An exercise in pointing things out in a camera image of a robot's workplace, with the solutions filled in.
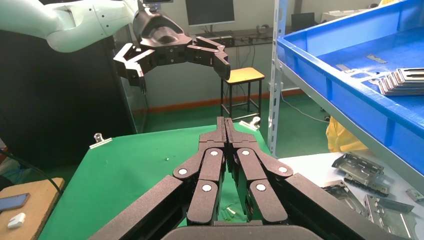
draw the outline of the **metal shelving rack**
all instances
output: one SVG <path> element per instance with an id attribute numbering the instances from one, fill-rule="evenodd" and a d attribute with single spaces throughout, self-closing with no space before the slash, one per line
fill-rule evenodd
<path id="1" fill-rule="evenodd" d="M 277 158 L 276 142 L 278 117 L 280 109 L 280 92 L 282 90 L 281 80 L 283 78 L 290 79 L 302 91 L 304 91 L 311 99 L 320 105 L 327 113 L 337 119 L 347 130 L 365 144 L 376 156 L 382 159 L 387 165 L 396 172 L 409 184 L 411 184 L 419 192 L 424 193 L 424 185 L 420 184 L 424 180 L 424 176 L 404 162 L 398 155 L 386 148 L 374 137 L 365 132 L 352 120 L 350 120 L 343 112 L 329 102 L 325 97 L 318 93 L 314 88 L 303 81 L 295 72 L 287 67 L 277 56 L 277 38 L 284 35 L 286 29 L 288 0 L 275 0 L 274 7 L 274 33 L 272 41 L 272 68 L 270 81 L 270 104 L 268 119 L 268 139 L 267 144 L 271 154 Z"/>

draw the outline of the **green work surface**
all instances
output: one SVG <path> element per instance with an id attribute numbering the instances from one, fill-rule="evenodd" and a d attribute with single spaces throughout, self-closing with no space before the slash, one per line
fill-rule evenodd
<path id="1" fill-rule="evenodd" d="M 234 124 L 256 137 L 259 131 Z M 48 219 L 40 240 L 86 240 L 198 151 L 199 135 L 216 125 L 121 136 L 85 155 Z M 231 174 L 225 173 L 219 220 L 245 221 Z"/>

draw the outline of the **smartphone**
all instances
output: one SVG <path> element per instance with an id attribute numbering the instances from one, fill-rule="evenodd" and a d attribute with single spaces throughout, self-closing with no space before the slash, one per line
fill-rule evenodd
<path id="1" fill-rule="evenodd" d="M 0 198 L 0 211 L 22 208 L 22 206 L 24 206 L 28 201 L 29 197 L 29 193 L 24 193 L 16 196 Z"/>

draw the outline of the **yellow bag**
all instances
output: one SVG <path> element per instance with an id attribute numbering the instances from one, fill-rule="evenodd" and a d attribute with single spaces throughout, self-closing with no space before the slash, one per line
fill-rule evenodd
<path id="1" fill-rule="evenodd" d="M 325 134 L 328 139 L 328 150 L 331 153 L 368 149 L 333 117 L 330 118 Z"/>
<path id="2" fill-rule="evenodd" d="M 384 4 L 392 3 L 392 2 L 398 2 L 398 0 L 381 0 L 380 6 Z"/>

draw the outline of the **desk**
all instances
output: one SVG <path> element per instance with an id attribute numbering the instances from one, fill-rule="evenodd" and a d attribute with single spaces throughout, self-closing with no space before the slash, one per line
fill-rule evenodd
<path id="1" fill-rule="evenodd" d="M 259 34 L 256 29 L 234 30 L 224 32 L 217 31 L 213 33 L 196 34 L 196 37 L 211 38 L 220 36 L 232 36 L 233 38 L 235 38 L 233 47 L 251 46 L 252 44 L 249 42 L 249 38 L 253 39 L 254 45 L 273 43 L 273 28 L 262 28 L 261 31 L 264 31 L 264 33 Z"/>
<path id="2" fill-rule="evenodd" d="M 412 188 L 411 185 L 401 178 L 393 169 L 391 169 L 384 161 L 378 159 L 369 150 L 356 151 L 355 154 L 362 156 L 384 167 L 383 179 L 385 185 L 390 186 L 390 194 L 387 197 L 390 200 L 414 206 L 412 212 L 415 214 L 416 226 L 415 233 L 418 239 L 424 239 L 424 206 L 412 201 L 405 193 L 406 190 Z M 296 156 L 279 159 L 280 162 L 289 165 L 294 173 L 300 173 L 318 186 L 323 186 L 327 182 L 342 180 L 345 173 L 337 168 L 331 167 L 333 162 L 342 156 L 341 152 L 323 153 L 307 156 Z M 365 194 L 375 195 L 368 191 L 362 190 L 346 183 L 347 187 L 364 204 Z"/>
<path id="3" fill-rule="evenodd" d="M 62 178 L 53 178 L 53 181 L 59 188 L 65 183 Z M 56 188 L 48 180 L 42 180 L 6 187 L 0 191 L 0 198 L 25 193 L 29 193 L 30 197 L 23 207 L 0 213 L 0 239 L 37 239 L 59 196 Z M 23 226 L 8 229 L 9 220 L 20 213 L 26 215 Z"/>
<path id="4" fill-rule="evenodd" d="M 261 149 L 269 150 L 259 131 Z M 40 240 L 86 240 L 164 176 L 198 151 L 199 135 L 216 125 L 121 136 L 90 149 L 51 214 Z M 227 208 L 238 212 L 239 197 L 231 174 L 225 173 L 219 219 Z"/>

